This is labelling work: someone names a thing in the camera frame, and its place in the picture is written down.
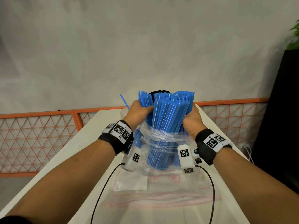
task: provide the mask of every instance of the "white wall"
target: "white wall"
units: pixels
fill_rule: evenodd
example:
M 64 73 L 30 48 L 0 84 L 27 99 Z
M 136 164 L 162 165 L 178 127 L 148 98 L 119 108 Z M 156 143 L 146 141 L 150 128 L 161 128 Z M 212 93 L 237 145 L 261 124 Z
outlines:
M 0 113 L 270 95 L 299 0 L 0 0 Z

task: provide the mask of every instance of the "bundle of blue straws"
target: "bundle of blue straws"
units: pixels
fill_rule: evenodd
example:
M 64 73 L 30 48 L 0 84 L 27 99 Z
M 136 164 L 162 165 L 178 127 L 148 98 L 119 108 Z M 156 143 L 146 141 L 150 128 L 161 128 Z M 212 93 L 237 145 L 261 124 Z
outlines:
M 165 133 L 184 132 L 184 116 L 191 112 L 194 92 L 177 91 L 175 93 L 154 93 L 139 91 L 138 99 L 142 107 L 154 106 L 154 112 L 146 118 L 146 123 L 156 130 Z M 147 164 L 157 170 L 166 170 L 170 165 L 180 166 L 177 143 L 152 141 Z

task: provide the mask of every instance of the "right hand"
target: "right hand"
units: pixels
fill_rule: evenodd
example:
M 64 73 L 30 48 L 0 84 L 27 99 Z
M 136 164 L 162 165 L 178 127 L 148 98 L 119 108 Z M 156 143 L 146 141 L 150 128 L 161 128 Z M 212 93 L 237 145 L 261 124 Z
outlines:
M 183 120 L 183 127 L 193 140 L 195 140 L 197 134 L 200 131 L 207 128 L 203 124 L 199 110 L 194 103 L 192 111 L 188 115 L 185 115 L 185 118 Z

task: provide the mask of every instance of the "black wrist strap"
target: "black wrist strap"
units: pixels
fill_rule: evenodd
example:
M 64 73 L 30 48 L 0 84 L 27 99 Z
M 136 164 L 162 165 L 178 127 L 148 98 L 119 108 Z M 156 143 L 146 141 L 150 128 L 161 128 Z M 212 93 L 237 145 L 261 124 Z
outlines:
M 212 165 L 213 160 L 217 154 L 217 152 L 223 148 L 228 147 L 232 148 L 230 144 L 227 144 L 228 141 L 215 134 L 210 129 L 204 129 L 199 132 L 195 138 L 195 142 L 198 147 L 199 156 L 208 164 Z
M 98 139 L 110 143 L 116 155 L 120 152 L 128 155 L 134 141 L 132 129 L 124 120 L 109 124 Z

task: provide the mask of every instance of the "blue straw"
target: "blue straw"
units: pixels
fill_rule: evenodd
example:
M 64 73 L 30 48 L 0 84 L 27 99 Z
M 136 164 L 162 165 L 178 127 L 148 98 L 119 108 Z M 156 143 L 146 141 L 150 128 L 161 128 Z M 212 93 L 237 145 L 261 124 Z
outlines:
M 130 109 L 130 108 L 129 108 L 129 105 L 128 105 L 127 102 L 125 101 L 125 98 L 122 96 L 122 94 L 120 94 L 120 96 L 121 96 L 122 100 L 125 102 L 125 105 L 127 106 L 127 108 Z

